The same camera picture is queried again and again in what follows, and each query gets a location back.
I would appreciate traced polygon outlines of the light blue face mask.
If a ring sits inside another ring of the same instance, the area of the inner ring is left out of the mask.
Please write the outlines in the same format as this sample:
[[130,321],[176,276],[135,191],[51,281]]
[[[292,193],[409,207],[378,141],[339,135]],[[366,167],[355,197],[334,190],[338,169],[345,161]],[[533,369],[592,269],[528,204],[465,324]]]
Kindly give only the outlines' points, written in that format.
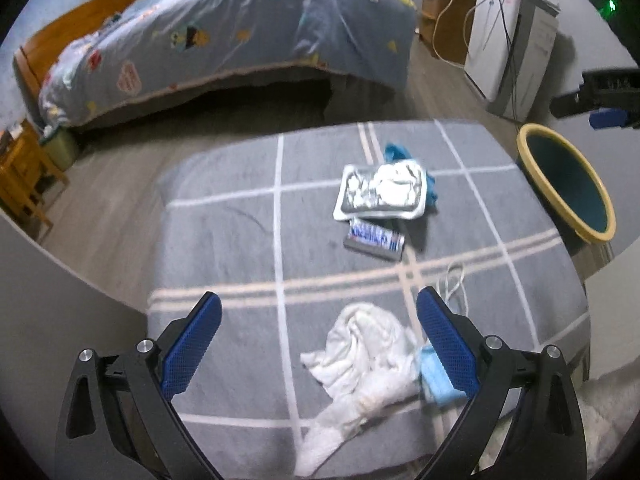
[[431,344],[426,344],[420,350],[419,370],[422,390],[425,399],[438,406],[466,399],[463,391],[454,388],[445,367]]

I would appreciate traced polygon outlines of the silver foil pouch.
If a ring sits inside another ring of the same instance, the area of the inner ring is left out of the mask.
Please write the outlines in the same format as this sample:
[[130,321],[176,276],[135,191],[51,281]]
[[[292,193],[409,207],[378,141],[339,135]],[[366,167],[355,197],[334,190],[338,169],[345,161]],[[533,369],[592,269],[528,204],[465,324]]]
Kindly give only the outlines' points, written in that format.
[[426,172],[413,159],[372,166],[346,165],[333,219],[413,220],[424,214]]

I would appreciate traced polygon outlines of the white tissue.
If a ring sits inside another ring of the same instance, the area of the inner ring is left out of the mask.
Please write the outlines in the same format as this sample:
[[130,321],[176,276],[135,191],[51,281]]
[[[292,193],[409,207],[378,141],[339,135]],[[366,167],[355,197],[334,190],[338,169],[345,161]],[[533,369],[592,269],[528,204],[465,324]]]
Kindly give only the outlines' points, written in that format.
[[388,406],[420,392],[419,341],[392,312],[370,302],[341,310],[326,348],[300,362],[332,403],[311,422],[297,452],[294,474],[314,474],[345,442]]

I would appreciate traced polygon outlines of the small blue candy wrapper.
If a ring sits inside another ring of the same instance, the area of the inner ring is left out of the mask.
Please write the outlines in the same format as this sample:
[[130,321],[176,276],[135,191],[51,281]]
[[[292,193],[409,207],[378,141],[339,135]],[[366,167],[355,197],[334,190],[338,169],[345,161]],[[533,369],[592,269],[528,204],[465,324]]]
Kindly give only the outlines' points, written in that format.
[[344,247],[390,261],[402,259],[405,237],[394,230],[383,228],[366,220],[349,220]]

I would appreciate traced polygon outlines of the teal yellow-rimmed trash bin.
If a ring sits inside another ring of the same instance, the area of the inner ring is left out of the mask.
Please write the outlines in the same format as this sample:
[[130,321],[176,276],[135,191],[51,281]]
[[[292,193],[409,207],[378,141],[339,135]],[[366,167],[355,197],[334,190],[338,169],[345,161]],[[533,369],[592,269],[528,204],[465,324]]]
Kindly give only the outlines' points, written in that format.
[[617,230],[610,194],[573,143],[530,122],[516,137],[516,163],[551,217],[567,250],[610,242]]

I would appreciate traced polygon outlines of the white air purifier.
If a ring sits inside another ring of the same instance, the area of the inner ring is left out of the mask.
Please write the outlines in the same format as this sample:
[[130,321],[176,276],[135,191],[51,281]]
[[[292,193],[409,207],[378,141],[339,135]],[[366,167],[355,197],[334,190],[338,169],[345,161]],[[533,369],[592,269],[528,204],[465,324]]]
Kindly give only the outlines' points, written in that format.
[[464,70],[489,113],[526,121],[550,61],[559,14],[550,0],[476,0]]

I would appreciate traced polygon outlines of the wooden tv cabinet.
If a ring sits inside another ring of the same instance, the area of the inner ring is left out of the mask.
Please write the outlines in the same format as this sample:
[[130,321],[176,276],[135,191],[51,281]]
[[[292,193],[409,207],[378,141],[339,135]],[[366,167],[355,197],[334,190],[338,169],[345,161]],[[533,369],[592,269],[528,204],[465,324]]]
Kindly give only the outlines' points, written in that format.
[[419,35],[434,58],[463,65],[466,47],[473,24],[472,7],[476,0],[422,0],[419,15]]

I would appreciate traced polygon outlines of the blue cartoon duvet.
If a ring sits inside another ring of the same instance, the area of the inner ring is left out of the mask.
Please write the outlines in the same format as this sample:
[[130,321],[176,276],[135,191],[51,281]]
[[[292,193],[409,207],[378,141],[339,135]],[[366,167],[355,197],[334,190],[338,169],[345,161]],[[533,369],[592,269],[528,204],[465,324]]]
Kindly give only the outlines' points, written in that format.
[[412,0],[137,0],[72,41],[38,96],[51,126],[233,76],[294,66],[405,87]]

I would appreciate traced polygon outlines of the wooden nightstand stool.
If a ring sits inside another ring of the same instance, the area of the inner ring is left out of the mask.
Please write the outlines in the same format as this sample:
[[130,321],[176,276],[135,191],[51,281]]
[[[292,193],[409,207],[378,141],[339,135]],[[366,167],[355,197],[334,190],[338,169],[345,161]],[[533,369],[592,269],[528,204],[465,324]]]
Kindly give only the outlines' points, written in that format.
[[44,177],[52,177],[67,188],[70,180],[39,144],[34,126],[23,119],[18,128],[16,138],[10,130],[2,131],[9,141],[1,152],[1,205],[19,226],[35,218],[50,230],[53,222],[44,211],[44,198],[37,191],[37,184]]

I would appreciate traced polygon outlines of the small green waste basket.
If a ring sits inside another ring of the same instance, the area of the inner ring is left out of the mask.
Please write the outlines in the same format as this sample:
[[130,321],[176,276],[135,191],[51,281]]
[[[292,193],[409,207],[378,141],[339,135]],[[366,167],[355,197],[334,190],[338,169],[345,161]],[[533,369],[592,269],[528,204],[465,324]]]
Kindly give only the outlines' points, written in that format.
[[78,145],[70,132],[63,127],[44,128],[39,144],[59,170],[66,171],[78,159]]

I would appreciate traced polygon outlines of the wooden bed frame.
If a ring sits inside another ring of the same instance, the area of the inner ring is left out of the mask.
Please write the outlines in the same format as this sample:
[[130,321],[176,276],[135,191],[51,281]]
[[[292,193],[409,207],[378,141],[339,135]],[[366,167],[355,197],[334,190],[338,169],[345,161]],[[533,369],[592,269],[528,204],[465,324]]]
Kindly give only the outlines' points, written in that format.
[[14,73],[25,104],[37,104],[48,71],[71,42],[96,32],[107,18],[135,1],[89,0],[26,39],[13,55]]

